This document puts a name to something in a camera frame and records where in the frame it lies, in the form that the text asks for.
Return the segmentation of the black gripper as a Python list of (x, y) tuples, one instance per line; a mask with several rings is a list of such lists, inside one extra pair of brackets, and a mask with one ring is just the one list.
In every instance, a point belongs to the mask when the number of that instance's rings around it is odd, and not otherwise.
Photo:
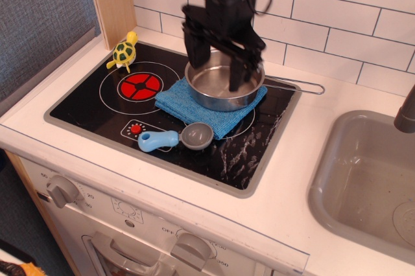
[(264, 41), (251, 26), (256, 0), (206, 0), (205, 6), (185, 5), (184, 42), (190, 64), (204, 65), (214, 47), (231, 56), (229, 90), (249, 81), (262, 61)]

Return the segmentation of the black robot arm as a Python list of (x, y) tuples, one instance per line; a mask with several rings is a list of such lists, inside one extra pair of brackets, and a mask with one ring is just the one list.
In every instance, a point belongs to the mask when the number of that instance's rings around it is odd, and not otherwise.
[(188, 59), (199, 68), (210, 58), (211, 48), (228, 55), (230, 91), (247, 82), (262, 61), (266, 45), (255, 33), (252, 19), (256, 0), (205, 0), (205, 5), (185, 5), (184, 41)]

